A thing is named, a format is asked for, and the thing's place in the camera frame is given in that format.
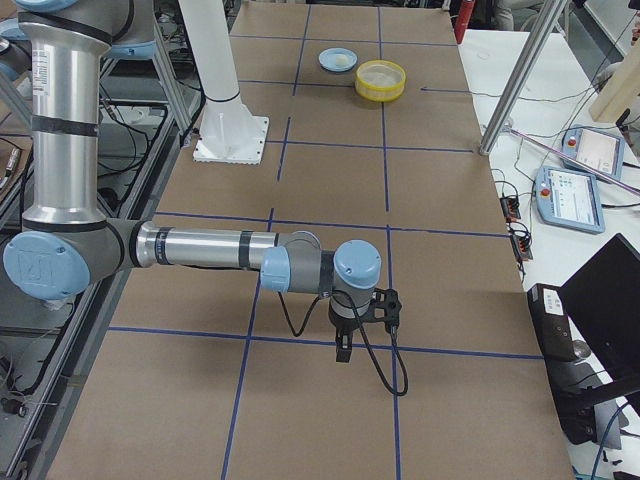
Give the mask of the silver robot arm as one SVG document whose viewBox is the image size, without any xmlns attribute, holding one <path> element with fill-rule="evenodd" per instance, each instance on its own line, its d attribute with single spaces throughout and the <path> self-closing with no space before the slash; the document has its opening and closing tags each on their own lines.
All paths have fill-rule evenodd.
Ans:
<svg viewBox="0 0 640 480">
<path fill-rule="evenodd" d="M 6 247 L 9 279 L 24 293 L 62 300 L 129 268 L 181 265 L 256 271 L 263 288 L 327 299 L 336 358 L 376 307 L 381 259 L 368 242 L 323 250 L 307 232 L 276 234 L 159 227 L 110 219 L 97 205 L 100 64 L 112 50 L 149 57 L 149 1 L 22 1 L 18 24 L 32 48 L 34 200 Z"/>
</svg>

